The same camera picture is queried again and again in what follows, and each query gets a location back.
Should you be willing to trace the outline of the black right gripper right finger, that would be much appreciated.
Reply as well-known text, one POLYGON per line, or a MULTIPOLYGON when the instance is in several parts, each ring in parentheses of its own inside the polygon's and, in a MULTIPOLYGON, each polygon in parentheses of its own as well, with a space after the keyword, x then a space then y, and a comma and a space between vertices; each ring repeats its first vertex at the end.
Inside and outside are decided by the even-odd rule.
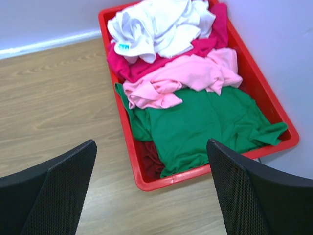
POLYGON ((311 235, 313 181, 245 157, 214 139, 207 154, 229 235, 311 235))

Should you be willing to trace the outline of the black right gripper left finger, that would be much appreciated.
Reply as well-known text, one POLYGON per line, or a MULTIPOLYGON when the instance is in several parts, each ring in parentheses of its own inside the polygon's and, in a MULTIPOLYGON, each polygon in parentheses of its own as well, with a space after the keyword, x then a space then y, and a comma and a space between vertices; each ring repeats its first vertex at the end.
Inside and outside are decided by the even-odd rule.
POLYGON ((88 191, 97 145, 74 149, 0 179, 2 235, 74 235, 88 191))

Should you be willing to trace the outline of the light pink t shirt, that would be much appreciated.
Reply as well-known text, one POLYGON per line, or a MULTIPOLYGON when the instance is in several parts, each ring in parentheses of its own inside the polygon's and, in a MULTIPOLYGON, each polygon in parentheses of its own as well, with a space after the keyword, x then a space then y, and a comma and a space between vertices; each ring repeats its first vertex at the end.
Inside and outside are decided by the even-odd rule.
POLYGON ((134 83, 125 81, 123 90, 130 109, 167 109, 182 103, 174 94, 182 88, 221 95, 223 87, 238 88, 242 81, 236 51, 222 48, 210 51, 206 57, 181 56, 134 83))

